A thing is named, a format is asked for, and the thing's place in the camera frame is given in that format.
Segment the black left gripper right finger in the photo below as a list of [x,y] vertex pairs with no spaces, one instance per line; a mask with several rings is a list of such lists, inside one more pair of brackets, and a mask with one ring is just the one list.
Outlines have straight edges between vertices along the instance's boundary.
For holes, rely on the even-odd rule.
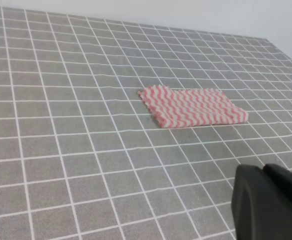
[[262,171],[292,204],[292,172],[276,164],[266,164]]

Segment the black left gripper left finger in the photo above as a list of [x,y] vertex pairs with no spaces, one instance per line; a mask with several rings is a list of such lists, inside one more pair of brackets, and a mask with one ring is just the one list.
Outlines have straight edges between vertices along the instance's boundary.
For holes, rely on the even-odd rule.
[[263,168],[237,166],[231,211],[238,240],[292,240],[292,204]]

